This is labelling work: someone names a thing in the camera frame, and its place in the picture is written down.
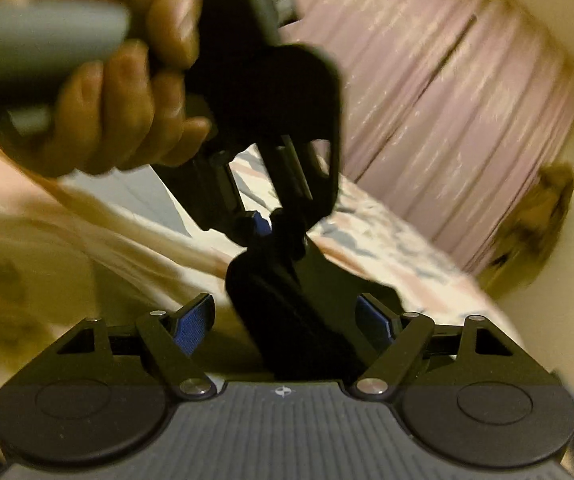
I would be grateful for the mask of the person's left hand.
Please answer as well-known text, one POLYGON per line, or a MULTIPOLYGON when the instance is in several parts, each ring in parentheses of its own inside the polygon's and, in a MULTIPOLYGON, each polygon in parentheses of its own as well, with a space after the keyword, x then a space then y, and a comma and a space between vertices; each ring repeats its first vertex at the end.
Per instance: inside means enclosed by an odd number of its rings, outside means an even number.
POLYGON ((183 81, 198 58, 201 0, 109 1, 134 13, 142 39, 126 42, 104 63, 78 67, 60 89, 47 133, 23 138, 0 125, 2 152, 42 177, 180 166, 208 136, 207 119, 185 114, 183 81))

